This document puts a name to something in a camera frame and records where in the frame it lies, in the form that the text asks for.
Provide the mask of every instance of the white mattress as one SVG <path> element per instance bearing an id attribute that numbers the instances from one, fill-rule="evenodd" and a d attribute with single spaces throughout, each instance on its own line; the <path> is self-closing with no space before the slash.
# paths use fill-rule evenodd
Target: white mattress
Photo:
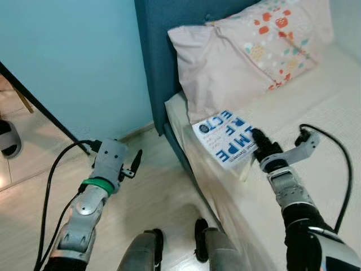
<path id="1" fill-rule="evenodd" d="M 360 64 L 335 46 L 314 70 L 267 93 L 235 113 L 261 128 L 287 150 L 294 146 L 298 125 L 310 123 L 339 138 L 354 164 L 354 188 L 341 238 L 361 255 L 361 96 Z M 284 225 L 275 195 L 256 162 L 225 172 L 203 149 L 187 118 L 184 94 L 166 102 L 177 140 L 195 177 L 251 270 L 286 270 Z M 327 223 L 334 226 L 346 189 L 342 153 L 326 138 L 311 158 L 294 165 Z"/>

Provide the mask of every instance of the baseboard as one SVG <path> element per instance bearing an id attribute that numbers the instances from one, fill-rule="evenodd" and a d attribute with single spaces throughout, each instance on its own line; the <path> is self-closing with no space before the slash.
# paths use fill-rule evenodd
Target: baseboard
<path id="1" fill-rule="evenodd" d="M 147 125 L 127 134 L 126 136 L 122 137 L 121 139 L 119 139 L 119 141 L 124 142 L 124 141 L 128 141 L 130 138 L 136 137 L 146 131 L 149 131 L 150 129 L 154 128 L 154 121 L 151 121 L 150 123 L 148 123 Z"/>

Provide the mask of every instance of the blue headboard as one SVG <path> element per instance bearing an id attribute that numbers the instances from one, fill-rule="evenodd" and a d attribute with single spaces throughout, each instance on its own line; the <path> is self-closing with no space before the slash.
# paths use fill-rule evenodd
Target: blue headboard
<path id="1" fill-rule="evenodd" d="M 167 31 L 237 13 L 257 0 L 134 0 L 155 127 L 168 122 L 164 102 L 181 90 L 177 56 Z"/>

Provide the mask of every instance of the black cable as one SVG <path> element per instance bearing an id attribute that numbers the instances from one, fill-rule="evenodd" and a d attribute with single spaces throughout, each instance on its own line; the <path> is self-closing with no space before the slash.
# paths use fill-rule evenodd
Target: black cable
<path id="1" fill-rule="evenodd" d="M 47 247 L 47 250 L 46 250 L 46 252 L 45 252 L 45 254 L 44 254 L 44 256 L 43 256 L 43 259 L 42 259 L 41 262 L 40 262 L 40 266 L 39 266 L 40 268 L 43 266 L 43 264 L 44 264 L 44 262 L 45 262 L 45 260 L 46 260 L 46 257 L 47 257 L 47 255 L 49 254 L 49 252 L 50 252 L 50 250 L 51 250 L 51 247 L 52 247 L 52 245 L 53 245 L 54 242 L 55 242 L 56 236 L 57 236 L 58 231 L 59 231 L 59 229 L 60 229 L 61 221 L 63 220 L 63 217 L 64 217 L 67 209 L 69 208 L 69 206 L 70 206 L 70 204 L 72 203 L 72 201 L 73 201 L 78 195 L 79 195 L 79 193 L 77 193 L 77 194 L 68 202 L 68 204 L 64 207 L 64 209 L 63 209 L 63 211 L 62 211 L 62 213 L 61 213 L 61 215 L 60 215 L 60 217 L 59 217 L 58 224 L 56 225 L 54 234 L 52 235 L 51 241 L 50 241 L 50 243 L 49 243 L 49 245 L 48 245 L 48 247 Z"/>
<path id="2" fill-rule="evenodd" d="M 55 159 L 51 169 L 50 173 L 47 179 L 47 186 L 46 186 L 46 192 L 45 192 L 45 199 L 44 199 L 44 206 L 43 206 L 43 215 L 41 219 L 41 232 L 40 232 L 40 240 L 39 240 L 39 249 L 38 249 L 38 256 L 36 259 L 34 271 L 40 271 L 41 269 L 41 261 L 42 261 L 42 254 L 43 254 L 43 247 L 44 247 L 44 238 L 45 238 L 45 222 L 46 222 L 46 212 L 47 212 L 47 205 L 49 201 L 49 195 L 50 195 L 50 186 L 51 186 L 51 179 L 54 174 L 55 168 L 58 165 L 60 159 L 64 156 L 64 154 L 67 153 L 71 148 L 78 146 L 80 144 L 88 144 L 91 145 L 93 142 L 91 140 L 80 140 L 77 142 L 72 143 L 68 147 L 66 147 L 59 156 Z"/>
<path id="3" fill-rule="evenodd" d="M 308 127 L 311 128 L 317 132 L 319 132 L 320 134 L 323 134 L 324 136 L 328 137 L 329 139 L 331 139 L 331 141 L 333 141 L 336 145 L 338 145 L 340 147 L 340 149 L 342 150 L 342 152 L 344 153 L 345 159 L 346 159 L 346 164 L 347 164 L 347 189 L 346 189 L 346 193 L 345 193 L 345 198 L 344 198 L 344 202 L 342 204 L 341 210 L 340 210 L 340 214 L 338 215 L 338 218 L 336 220 L 336 224 L 334 226 L 334 231 L 336 233 L 338 233 L 338 231 L 340 230 L 340 226 L 342 224 L 342 220 L 344 219 L 344 215 L 347 209 L 347 205 L 349 204 L 349 200 L 350 200 L 350 196 L 351 196 L 351 191 L 352 191 L 352 181 L 353 181 L 353 168 L 352 168 L 352 162 L 350 159 L 350 155 L 347 151 L 347 149 L 345 148 L 345 146 L 333 135 L 325 132 L 324 130 L 315 127 L 313 125 L 310 124 L 301 124 L 300 125 L 300 130 L 303 127 Z"/>

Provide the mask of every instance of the light wood floor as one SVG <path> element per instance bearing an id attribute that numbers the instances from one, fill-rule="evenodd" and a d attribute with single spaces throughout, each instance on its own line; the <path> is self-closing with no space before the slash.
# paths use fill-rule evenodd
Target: light wood floor
<path id="1" fill-rule="evenodd" d="M 143 161 L 133 180 L 125 180 L 111 197 L 98 223 L 97 238 L 87 270 L 116 270 L 135 236 L 147 229 L 165 233 L 163 270 L 208 270 L 193 255 L 196 219 L 211 220 L 165 137 L 154 129 L 126 142 L 129 165 L 143 149 Z M 48 244 L 66 202 L 90 172 L 94 155 L 80 150 L 54 175 L 46 225 Z M 0 192 L 1 270 L 32 270 L 36 259 L 41 211 L 48 172 Z"/>

